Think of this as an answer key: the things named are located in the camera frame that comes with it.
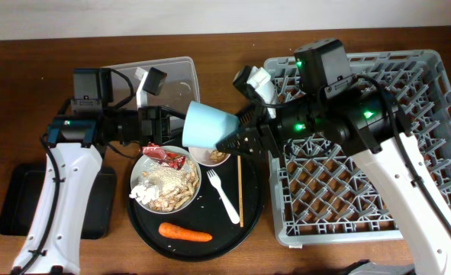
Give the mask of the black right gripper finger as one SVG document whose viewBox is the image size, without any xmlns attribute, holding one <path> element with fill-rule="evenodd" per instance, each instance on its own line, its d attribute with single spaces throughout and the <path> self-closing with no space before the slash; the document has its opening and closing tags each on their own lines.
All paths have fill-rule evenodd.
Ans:
<svg viewBox="0 0 451 275">
<path fill-rule="evenodd" d="M 253 120 L 255 109 L 255 106 L 247 106 L 236 113 L 236 116 L 238 117 L 240 122 L 240 126 L 250 124 L 250 122 Z"/>
<path fill-rule="evenodd" d="M 241 127 L 216 144 L 218 151 L 241 157 L 261 157 L 263 145 L 254 127 Z"/>
</svg>

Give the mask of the wooden chopstick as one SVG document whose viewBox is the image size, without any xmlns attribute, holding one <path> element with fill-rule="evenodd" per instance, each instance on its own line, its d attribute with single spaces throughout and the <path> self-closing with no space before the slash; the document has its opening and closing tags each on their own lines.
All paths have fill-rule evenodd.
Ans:
<svg viewBox="0 0 451 275">
<path fill-rule="evenodd" d="M 237 156 L 237 182 L 238 182 L 238 201 L 239 201 L 240 227 L 243 228 L 243 226 L 244 226 L 244 218 L 243 218 L 243 181 L 242 181 L 241 156 Z"/>
</svg>

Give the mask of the red snack wrapper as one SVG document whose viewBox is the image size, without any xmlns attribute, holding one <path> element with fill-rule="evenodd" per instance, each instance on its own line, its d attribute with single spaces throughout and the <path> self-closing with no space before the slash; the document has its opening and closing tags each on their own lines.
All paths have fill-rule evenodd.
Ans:
<svg viewBox="0 0 451 275">
<path fill-rule="evenodd" d="M 142 154 L 156 161 L 161 166 L 181 170 L 185 164 L 185 155 L 163 149 L 159 145 L 149 143 L 142 147 Z"/>
</svg>

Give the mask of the brown food scrap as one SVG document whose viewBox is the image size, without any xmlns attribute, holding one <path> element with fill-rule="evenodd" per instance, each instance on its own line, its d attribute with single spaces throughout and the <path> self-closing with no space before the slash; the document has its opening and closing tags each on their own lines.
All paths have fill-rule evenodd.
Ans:
<svg viewBox="0 0 451 275">
<path fill-rule="evenodd" d="M 226 158 L 227 158 L 227 154 L 222 153 L 218 150 L 213 150 L 209 156 L 209 160 L 213 163 L 220 163 L 220 162 L 224 161 Z"/>
</svg>

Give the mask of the light blue cup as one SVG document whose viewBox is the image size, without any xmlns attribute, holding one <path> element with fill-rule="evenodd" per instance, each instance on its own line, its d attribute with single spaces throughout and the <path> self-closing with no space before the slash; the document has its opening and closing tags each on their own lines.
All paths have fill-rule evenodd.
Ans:
<svg viewBox="0 0 451 275">
<path fill-rule="evenodd" d="M 183 147 L 215 149 L 240 126 L 239 118 L 199 102 L 191 102 L 182 132 Z"/>
</svg>

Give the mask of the small white bowl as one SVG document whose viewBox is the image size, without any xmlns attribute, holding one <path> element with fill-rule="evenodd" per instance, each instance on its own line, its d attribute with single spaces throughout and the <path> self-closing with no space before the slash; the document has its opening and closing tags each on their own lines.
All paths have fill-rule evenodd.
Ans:
<svg viewBox="0 0 451 275">
<path fill-rule="evenodd" d="M 213 150 L 216 150 L 216 149 L 204 149 L 204 148 L 198 148 L 198 147 L 190 147 L 188 149 L 193 160 L 195 160 L 199 164 L 206 166 L 206 167 L 217 167 L 217 166 L 223 164 L 230 157 L 230 155 L 227 154 L 227 158 L 224 161 L 222 161 L 220 163 L 213 163 L 209 160 L 210 153 Z"/>
</svg>

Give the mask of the white plastic fork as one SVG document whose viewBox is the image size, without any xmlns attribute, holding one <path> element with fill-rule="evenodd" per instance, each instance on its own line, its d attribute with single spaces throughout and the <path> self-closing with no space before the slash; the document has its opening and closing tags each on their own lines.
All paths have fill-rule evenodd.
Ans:
<svg viewBox="0 0 451 275">
<path fill-rule="evenodd" d="M 209 179 L 210 184 L 217 190 L 218 195 L 224 205 L 224 208 L 233 224 L 238 224 L 240 222 L 240 216 L 237 213 L 237 210 L 234 208 L 227 195 L 221 186 L 221 178 L 217 175 L 217 173 L 211 169 L 207 171 L 207 177 Z"/>
</svg>

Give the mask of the grey plate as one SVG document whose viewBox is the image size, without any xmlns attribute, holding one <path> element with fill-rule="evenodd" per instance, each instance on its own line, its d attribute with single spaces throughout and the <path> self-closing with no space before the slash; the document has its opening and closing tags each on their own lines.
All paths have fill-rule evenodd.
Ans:
<svg viewBox="0 0 451 275">
<path fill-rule="evenodd" d="M 165 146 L 165 151 L 184 157 L 177 170 L 143 155 L 130 176 L 130 201 L 154 214 L 182 211 L 197 198 L 201 188 L 201 169 L 190 153 L 180 147 Z"/>
</svg>

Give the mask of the white tissue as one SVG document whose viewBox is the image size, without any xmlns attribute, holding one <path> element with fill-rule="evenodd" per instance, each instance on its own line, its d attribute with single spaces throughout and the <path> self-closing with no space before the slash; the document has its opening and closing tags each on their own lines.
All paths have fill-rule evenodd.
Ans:
<svg viewBox="0 0 451 275">
<path fill-rule="evenodd" d="M 159 187 L 155 185 L 140 184 L 130 191 L 129 197 L 146 205 L 159 198 Z"/>
</svg>

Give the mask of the orange carrot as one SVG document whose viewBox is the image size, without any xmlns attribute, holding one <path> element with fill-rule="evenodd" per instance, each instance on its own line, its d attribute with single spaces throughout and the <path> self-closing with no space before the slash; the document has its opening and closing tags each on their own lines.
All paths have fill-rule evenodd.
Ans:
<svg viewBox="0 0 451 275">
<path fill-rule="evenodd" d="M 165 238 L 183 241 L 208 242 L 213 239 L 212 235 L 208 233 L 189 230 L 168 222 L 161 223 L 159 225 L 158 232 Z"/>
</svg>

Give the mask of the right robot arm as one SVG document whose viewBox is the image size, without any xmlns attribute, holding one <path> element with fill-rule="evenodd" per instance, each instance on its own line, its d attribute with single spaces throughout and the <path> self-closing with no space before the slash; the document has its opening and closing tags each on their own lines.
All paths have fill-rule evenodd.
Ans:
<svg viewBox="0 0 451 275">
<path fill-rule="evenodd" d="M 234 87 L 250 100 L 252 117 L 217 142 L 220 152 L 280 157 L 292 142 L 320 133 L 342 148 L 382 197 L 419 274 L 451 274 L 451 210 L 437 189 L 396 98 L 372 77 L 371 92 L 350 67 L 340 40 L 318 40 L 294 52 L 302 96 L 270 103 L 271 76 L 245 66 Z"/>
</svg>

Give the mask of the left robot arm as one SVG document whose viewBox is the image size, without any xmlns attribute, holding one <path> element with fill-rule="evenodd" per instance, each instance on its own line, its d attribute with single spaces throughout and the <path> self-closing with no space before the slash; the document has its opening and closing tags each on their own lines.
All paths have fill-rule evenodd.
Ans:
<svg viewBox="0 0 451 275">
<path fill-rule="evenodd" d="M 105 151 L 113 142 L 165 144 L 177 138 L 170 118 L 185 114 L 166 106 L 148 106 L 146 94 L 159 95 L 166 73 L 139 69 L 139 86 L 114 101 L 113 68 L 73 71 L 74 95 L 67 99 L 40 142 L 47 165 L 43 187 L 27 239 L 14 260 L 13 274 L 78 274 L 79 245 L 93 184 Z"/>
</svg>

